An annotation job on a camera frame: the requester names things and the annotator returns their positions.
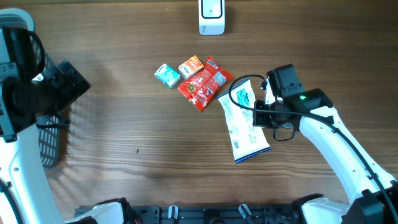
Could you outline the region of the yellow white snack bag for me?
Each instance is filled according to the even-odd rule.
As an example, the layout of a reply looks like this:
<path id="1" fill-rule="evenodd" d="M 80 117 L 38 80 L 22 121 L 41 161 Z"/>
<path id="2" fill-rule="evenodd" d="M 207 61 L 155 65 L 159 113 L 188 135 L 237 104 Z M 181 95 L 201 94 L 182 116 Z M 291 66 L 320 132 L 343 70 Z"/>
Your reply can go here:
<path id="1" fill-rule="evenodd" d="M 255 95 L 250 79 L 243 79 L 231 91 L 218 95 L 216 99 L 224 109 L 235 163 L 271 150 L 262 128 L 253 125 L 253 112 L 233 103 L 235 101 L 250 108 L 254 106 Z"/>

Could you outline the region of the red snack packet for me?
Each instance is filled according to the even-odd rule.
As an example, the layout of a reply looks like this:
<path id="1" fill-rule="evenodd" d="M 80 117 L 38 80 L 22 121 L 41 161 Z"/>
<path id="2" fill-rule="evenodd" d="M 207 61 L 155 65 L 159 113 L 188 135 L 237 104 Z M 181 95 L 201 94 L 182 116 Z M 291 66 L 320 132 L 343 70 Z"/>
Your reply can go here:
<path id="1" fill-rule="evenodd" d="M 209 55 L 203 70 L 182 82 L 178 91 L 198 110 L 203 111 L 218 90 L 233 77 Z"/>

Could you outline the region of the orange tissue pack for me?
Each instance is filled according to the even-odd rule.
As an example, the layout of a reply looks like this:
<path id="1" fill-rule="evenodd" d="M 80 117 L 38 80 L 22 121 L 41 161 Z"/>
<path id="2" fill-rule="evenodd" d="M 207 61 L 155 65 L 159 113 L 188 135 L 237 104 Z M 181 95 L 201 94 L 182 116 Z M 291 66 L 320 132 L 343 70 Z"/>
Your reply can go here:
<path id="1" fill-rule="evenodd" d="M 184 79 L 194 76 L 203 68 L 204 64 L 196 55 L 190 57 L 188 60 L 178 66 L 178 70 Z"/>

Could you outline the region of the teal tissue pack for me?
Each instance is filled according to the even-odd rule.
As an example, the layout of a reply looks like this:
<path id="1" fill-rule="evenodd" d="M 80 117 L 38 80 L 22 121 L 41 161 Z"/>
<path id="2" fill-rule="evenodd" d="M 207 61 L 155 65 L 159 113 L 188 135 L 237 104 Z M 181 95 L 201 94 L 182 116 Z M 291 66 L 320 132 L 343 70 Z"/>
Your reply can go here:
<path id="1" fill-rule="evenodd" d="M 154 76 L 170 89 L 181 79 L 181 76 L 166 63 L 157 69 Z"/>

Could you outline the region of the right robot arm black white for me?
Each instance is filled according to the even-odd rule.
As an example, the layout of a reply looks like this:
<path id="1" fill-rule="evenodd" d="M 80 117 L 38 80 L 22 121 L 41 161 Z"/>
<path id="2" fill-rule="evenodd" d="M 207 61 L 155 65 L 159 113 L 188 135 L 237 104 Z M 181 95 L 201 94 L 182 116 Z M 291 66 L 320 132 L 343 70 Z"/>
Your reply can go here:
<path id="1" fill-rule="evenodd" d="M 322 154 L 349 202 L 313 194 L 295 202 L 303 223 L 397 223 L 397 181 L 348 131 L 332 101 L 319 88 L 306 90 L 293 65 L 267 73 L 266 99 L 254 104 L 254 124 L 290 125 Z"/>

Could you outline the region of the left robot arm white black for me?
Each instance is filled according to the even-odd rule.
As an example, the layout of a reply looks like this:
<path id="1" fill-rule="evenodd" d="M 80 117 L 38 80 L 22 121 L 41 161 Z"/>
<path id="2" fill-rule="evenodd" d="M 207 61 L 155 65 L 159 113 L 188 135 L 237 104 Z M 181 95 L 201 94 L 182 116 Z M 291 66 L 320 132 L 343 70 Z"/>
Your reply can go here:
<path id="1" fill-rule="evenodd" d="M 1 218 L 13 223 L 63 223 L 40 156 L 44 129 L 69 125 L 60 113 L 90 84 L 70 62 L 45 66 L 38 35 L 1 28 Z"/>

